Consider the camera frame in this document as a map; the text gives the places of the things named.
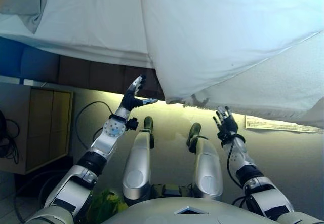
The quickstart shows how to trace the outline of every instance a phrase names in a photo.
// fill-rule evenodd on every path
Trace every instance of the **white bed sheet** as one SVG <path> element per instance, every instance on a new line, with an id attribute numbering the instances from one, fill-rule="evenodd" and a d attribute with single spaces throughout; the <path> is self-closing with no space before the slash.
<path id="1" fill-rule="evenodd" d="M 295 119 L 324 96 L 323 36 L 312 39 L 324 30 L 323 0 L 142 0 L 142 7 L 167 102 Z M 209 102 L 193 103 L 193 94 Z"/>
<path id="2" fill-rule="evenodd" d="M 141 0 L 47 0 L 35 35 L 17 16 L 0 15 L 0 36 L 62 55 L 152 67 Z"/>

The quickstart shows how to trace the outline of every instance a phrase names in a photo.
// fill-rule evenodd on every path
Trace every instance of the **green plastic bag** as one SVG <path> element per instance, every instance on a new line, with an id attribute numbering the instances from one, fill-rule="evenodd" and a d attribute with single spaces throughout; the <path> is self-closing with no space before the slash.
<path id="1" fill-rule="evenodd" d="M 100 195 L 94 196 L 87 212 L 87 223 L 103 223 L 127 207 L 127 204 L 122 202 L 117 194 L 104 190 Z"/>

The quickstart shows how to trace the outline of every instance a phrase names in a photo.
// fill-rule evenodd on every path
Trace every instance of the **paper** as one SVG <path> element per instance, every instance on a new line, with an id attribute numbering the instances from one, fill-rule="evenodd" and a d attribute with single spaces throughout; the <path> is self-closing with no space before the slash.
<path id="1" fill-rule="evenodd" d="M 286 130 L 307 133 L 324 133 L 323 129 L 304 126 L 295 123 L 287 123 L 278 120 L 267 120 L 254 116 L 245 116 L 246 129 L 272 129 L 272 130 Z"/>

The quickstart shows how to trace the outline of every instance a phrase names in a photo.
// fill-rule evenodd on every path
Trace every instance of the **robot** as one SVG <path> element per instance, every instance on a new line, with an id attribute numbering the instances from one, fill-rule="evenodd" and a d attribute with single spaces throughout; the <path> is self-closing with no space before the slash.
<path id="1" fill-rule="evenodd" d="M 135 107 L 157 102 L 134 96 L 143 87 L 145 76 L 128 87 L 115 114 L 110 115 L 103 131 L 49 194 L 45 206 L 28 224 L 72 224 L 83 216 L 92 199 L 91 191 L 109 162 L 116 142 L 128 129 L 137 128 L 137 119 L 128 120 Z M 219 157 L 211 142 L 201 135 L 199 123 L 192 125 L 187 146 L 195 154 L 192 187 L 151 185 L 150 149 L 154 147 L 152 118 L 146 117 L 127 159 L 123 194 L 130 206 L 104 223 L 324 223 L 295 212 L 285 195 L 264 176 L 248 155 L 243 136 L 228 107 L 219 107 L 213 117 L 218 138 L 227 158 L 231 179 L 243 190 L 249 211 L 221 202 L 223 182 Z"/>

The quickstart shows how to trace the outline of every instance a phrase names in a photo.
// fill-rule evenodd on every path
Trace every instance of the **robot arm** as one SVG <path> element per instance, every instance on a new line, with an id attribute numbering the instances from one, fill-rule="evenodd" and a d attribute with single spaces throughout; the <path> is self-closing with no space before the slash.
<path id="1" fill-rule="evenodd" d="M 116 113 L 104 123 L 100 136 L 52 190 L 44 209 L 27 223 L 73 223 L 73 220 L 86 213 L 92 200 L 91 190 L 116 149 L 116 141 L 126 130 L 137 128 L 137 119 L 128 121 L 130 111 L 157 102 L 157 99 L 139 100 L 134 97 L 144 83 L 144 75 L 132 82 Z"/>
<path id="2" fill-rule="evenodd" d="M 319 222 L 311 216 L 294 212 L 287 197 L 258 169 L 248 155 L 245 139 L 237 134 L 238 126 L 230 109 L 219 107 L 216 114 L 218 118 L 213 119 L 228 156 L 227 170 L 236 185 L 244 190 L 248 210 L 282 224 Z"/>

